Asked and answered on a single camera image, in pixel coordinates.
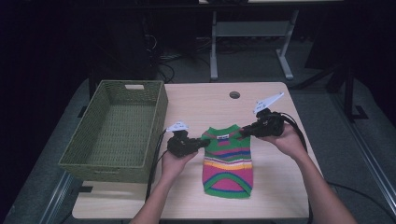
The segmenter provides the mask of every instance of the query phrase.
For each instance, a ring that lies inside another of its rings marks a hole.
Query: colorful knit garment
[[[222,198],[248,198],[253,187],[250,137],[242,138],[239,127],[209,128],[201,139],[205,148],[203,183],[205,193]]]

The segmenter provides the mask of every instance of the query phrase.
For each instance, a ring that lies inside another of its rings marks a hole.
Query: wooden table
[[[290,94],[283,83],[208,83],[167,84],[169,98],[165,127],[183,120],[190,128],[189,137],[200,137],[209,127],[240,127],[256,121],[253,109],[258,100],[285,92],[270,106],[272,111],[285,112],[304,127]],[[239,99],[229,96],[240,93]],[[172,133],[166,133],[161,151],[166,149]],[[308,152],[318,166],[309,144]],[[204,193],[202,170],[204,150],[190,161],[172,187],[162,218],[164,219],[230,219],[230,218],[295,218],[308,217],[308,201],[303,179],[296,163],[273,145],[251,137],[254,185],[248,199],[223,199]],[[158,166],[156,180],[161,174]],[[75,218],[132,218],[144,204],[144,184],[106,183],[85,181],[83,186],[91,192],[78,195],[73,216]]]

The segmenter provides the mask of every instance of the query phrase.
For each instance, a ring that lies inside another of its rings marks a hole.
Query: gray carpet
[[[292,42],[287,54],[293,81],[287,81],[275,56],[275,49],[281,41],[248,42],[240,52],[219,54],[219,82],[281,81],[292,86],[312,77],[318,70],[305,69],[304,62],[311,43]],[[199,58],[182,58],[167,63],[175,70],[175,83],[209,81],[209,54],[203,51]],[[167,76],[168,67],[161,66]],[[375,179],[364,162],[358,144],[344,122],[344,115],[337,109],[334,98],[343,93],[331,95],[324,90],[328,78],[323,78],[303,91],[291,91],[309,141],[315,151],[318,164],[328,181],[348,186],[375,198],[380,204],[389,206],[377,186]],[[371,93],[359,81],[355,82],[354,104],[361,105],[369,119],[357,120],[356,126],[373,150],[376,159],[387,174],[393,186],[396,185],[396,130],[376,106]],[[43,149],[35,169],[14,203],[5,223],[40,223],[50,196],[57,186],[63,170],[57,166],[64,149],[76,129],[81,108],[89,102],[88,82],[85,81],[71,99],[46,147]],[[69,217],[81,180],[72,179],[70,188],[54,211],[51,223],[127,223],[128,220],[77,220]],[[341,200],[351,210],[359,223],[392,223],[390,218],[374,203],[354,192],[334,188]],[[275,223],[305,223],[306,220],[273,220]],[[226,220],[222,223],[267,223],[268,220]],[[176,223],[210,223],[201,221],[166,221]]]

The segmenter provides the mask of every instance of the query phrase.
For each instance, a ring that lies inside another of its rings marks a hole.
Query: black controller
[[[201,140],[199,138],[189,138],[187,131],[175,131],[174,136],[168,140],[168,151],[176,157],[184,157],[198,151],[201,147],[207,147],[210,140]]]
[[[290,124],[300,137],[301,142],[307,151],[304,135],[298,127],[296,121],[288,114],[271,112],[265,108],[256,114],[257,121],[251,125],[243,127],[240,133],[243,137],[254,135],[256,137],[280,136],[285,130],[285,121]]]
[[[243,127],[241,134],[243,137],[254,135],[256,137],[280,136],[285,129],[284,116],[277,112],[271,112],[265,108],[256,114],[257,121],[251,125]]]

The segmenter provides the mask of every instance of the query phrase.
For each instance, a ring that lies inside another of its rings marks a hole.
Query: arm
[[[296,161],[303,176],[314,220],[317,223],[357,223],[327,185],[317,166],[305,152],[297,133],[289,124],[285,124],[285,131],[281,136],[268,136],[260,139],[274,144],[281,152]]]
[[[172,155],[172,153],[165,153],[163,155],[163,170],[160,180],[151,192],[146,203],[132,219],[131,224],[158,224],[169,190],[172,188],[177,177],[183,171],[186,163],[196,154],[197,153],[190,154],[183,158],[177,158]]]

